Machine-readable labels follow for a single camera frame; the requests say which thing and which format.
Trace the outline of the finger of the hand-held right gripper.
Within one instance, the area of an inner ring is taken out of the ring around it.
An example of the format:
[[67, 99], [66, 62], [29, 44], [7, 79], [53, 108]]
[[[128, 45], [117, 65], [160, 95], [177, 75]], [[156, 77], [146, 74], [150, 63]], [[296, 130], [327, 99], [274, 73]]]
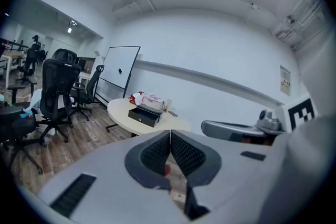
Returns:
[[251, 142], [252, 140], [263, 140], [266, 137], [263, 131], [252, 125], [210, 120], [202, 122], [201, 130], [208, 137], [232, 142]]

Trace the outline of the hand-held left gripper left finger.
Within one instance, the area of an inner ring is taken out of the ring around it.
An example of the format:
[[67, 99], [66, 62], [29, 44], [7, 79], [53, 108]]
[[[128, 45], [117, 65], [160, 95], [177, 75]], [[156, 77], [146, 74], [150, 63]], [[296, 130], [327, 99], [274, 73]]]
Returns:
[[188, 223], [164, 176], [170, 132], [110, 143], [58, 172], [38, 197], [72, 223]]

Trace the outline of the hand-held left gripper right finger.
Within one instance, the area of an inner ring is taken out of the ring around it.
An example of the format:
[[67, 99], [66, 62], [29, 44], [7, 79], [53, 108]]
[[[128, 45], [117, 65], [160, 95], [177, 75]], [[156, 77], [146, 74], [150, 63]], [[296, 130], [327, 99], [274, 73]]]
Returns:
[[185, 210], [171, 223], [258, 223], [266, 185], [258, 180], [268, 146], [171, 131], [171, 153], [186, 178]]

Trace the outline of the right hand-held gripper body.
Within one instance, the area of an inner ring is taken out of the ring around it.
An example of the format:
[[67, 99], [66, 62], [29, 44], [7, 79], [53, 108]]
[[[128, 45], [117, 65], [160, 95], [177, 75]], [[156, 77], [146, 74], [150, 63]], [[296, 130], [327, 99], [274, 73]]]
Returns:
[[305, 94], [274, 110], [262, 110], [255, 125], [233, 130], [230, 139], [242, 143], [272, 145], [275, 138], [293, 132], [297, 127], [313, 120], [317, 114], [310, 95]]

